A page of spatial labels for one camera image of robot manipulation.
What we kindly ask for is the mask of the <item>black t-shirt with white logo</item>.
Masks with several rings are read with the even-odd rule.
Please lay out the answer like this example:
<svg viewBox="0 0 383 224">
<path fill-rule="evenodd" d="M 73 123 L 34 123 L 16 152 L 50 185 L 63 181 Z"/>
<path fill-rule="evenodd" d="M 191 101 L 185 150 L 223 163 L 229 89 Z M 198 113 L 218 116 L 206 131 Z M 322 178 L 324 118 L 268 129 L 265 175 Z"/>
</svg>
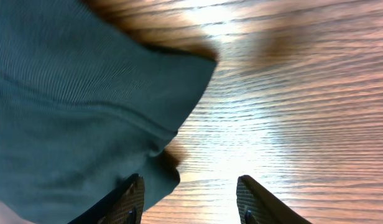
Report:
<svg viewBox="0 0 383 224">
<path fill-rule="evenodd" d="M 155 205 L 180 181 L 165 147 L 215 67 L 134 42 L 81 1 L 0 0 L 0 202 L 68 223 L 139 174 Z"/>
</svg>

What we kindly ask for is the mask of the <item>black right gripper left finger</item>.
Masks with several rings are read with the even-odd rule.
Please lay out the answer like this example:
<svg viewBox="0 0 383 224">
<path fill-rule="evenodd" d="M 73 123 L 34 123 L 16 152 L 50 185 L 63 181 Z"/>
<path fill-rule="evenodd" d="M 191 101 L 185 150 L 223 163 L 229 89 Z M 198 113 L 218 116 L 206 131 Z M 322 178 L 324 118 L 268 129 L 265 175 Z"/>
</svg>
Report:
<svg viewBox="0 0 383 224">
<path fill-rule="evenodd" d="M 138 174 L 132 174 L 68 224 L 140 224 L 144 192 L 144 179 Z"/>
</svg>

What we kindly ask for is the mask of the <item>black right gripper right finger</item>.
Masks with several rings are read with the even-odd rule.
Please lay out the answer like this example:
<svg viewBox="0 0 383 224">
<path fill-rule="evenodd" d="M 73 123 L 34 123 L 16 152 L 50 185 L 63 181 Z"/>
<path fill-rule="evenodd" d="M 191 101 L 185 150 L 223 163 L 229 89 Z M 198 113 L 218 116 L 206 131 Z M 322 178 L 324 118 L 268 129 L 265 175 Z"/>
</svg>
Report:
<svg viewBox="0 0 383 224">
<path fill-rule="evenodd" d="M 311 224 L 250 175 L 238 177 L 236 196 L 242 224 Z"/>
</svg>

